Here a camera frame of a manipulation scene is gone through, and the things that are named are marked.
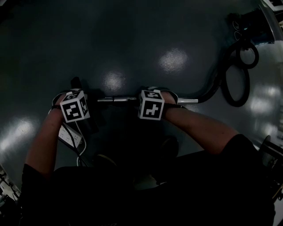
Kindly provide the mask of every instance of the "person's right hand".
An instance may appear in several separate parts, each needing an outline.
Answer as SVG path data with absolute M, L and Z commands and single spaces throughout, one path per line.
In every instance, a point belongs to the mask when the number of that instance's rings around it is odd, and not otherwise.
M 165 100 L 166 104 L 177 104 L 169 92 L 162 91 L 161 95 L 163 96 L 163 99 Z

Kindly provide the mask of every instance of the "coiled black hose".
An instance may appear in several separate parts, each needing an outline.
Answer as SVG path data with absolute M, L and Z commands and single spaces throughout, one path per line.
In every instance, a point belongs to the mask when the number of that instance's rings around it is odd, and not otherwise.
M 249 49 L 251 48 L 255 54 L 255 60 L 251 64 L 246 64 L 241 60 L 240 52 L 241 49 Z M 236 57 L 231 57 L 231 54 L 236 51 Z M 254 68 L 259 60 L 259 54 L 256 47 L 250 42 L 250 40 L 246 38 L 241 38 L 239 41 L 232 44 L 224 54 L 223 60 L 219 65 L 218 73 L 213 81 L 213 85 L 211 89 L 205 93 L 204 95 L 197 97 L 198 103 L 202 103 L 210 99 L 217 91 L 217 89 L 221 86 L 223 95 L 226 101 L 234 106 L 234 107 L 241 107 L 243 106 L 248 98 L 249 98 L 249 89 L 250 89 L 250 82 L 249 82 L 249 72 L 248 69 Z M 232 66 L 235 65 L 238 68 L 242 69 L 245 75 L 245 88 L 243 96 L 240 100 L 235 101 L 228 89 L 227 80 L 226 80 L 226 72 Z

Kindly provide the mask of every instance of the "forearm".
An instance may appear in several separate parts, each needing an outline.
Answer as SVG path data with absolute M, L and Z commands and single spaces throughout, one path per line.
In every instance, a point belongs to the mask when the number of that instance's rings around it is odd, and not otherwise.
M 233 128 L 199 113 L 180 108 L 169 108 L 165 119 L 191 136 L 202 148 L 219 154 L 226 144 L 238 134 Z
M 26 158 L 26 164 L 49 179 L 55 167 L 58 134 L 63 122 L 63 114 L 53 109 L 43 122 Z

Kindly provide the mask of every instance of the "white cube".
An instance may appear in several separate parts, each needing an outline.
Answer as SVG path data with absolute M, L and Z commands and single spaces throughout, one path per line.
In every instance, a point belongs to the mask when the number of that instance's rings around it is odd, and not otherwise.
M 90 117 L 83 91 L 65 96 L 60 106 L 66 122 L 74 122 Z
M 141 119 L 160 120 L 164 106 L 164 99 L 160 91 L 142 90 L 139 98 L 140 108 L 138 117 Z

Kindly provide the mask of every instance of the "floor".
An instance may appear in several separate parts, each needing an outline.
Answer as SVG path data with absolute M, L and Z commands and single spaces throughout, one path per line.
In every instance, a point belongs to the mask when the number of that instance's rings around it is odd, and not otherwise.
M 15 6 L 0 24 L 0 164 L 21 188 L 28 148 L 51 100 L 70 88 L 74 76 L 105 96 L 135 95 L 141 86 L 188 95 L 203 91 L 220 50 L 235 41 L 227 15 L 257 7 L 256 0 L 30 0 Z M 251 92 L 244 106 L 228 105 L 219 89 L 209 101 L 186 107 L 233 126 L 257 146 L 267 135 L 275 139 L 282 50 L 280 41 L 258 46 L 260 61 L 249 70 Z M 246 51 L 242 58 L 249 61 L 253 55 Z M 233 67 L 228 73 L 231 93 L 238 98 L 241 73 Z M 139 126 L 150 134 L 176 136 L 179 155 L 201 150 L 168 122 L 132 123 L 131 112 L 117 106 L 99 109 L 99 132 L 86 134 L 89 163 L 94 153 L 118 145 L 131 144 L 135 152 L 145 141 L 128 141 L 142 131 Z M 76 155 L 59 142 L 56 168 L 75 164 Z

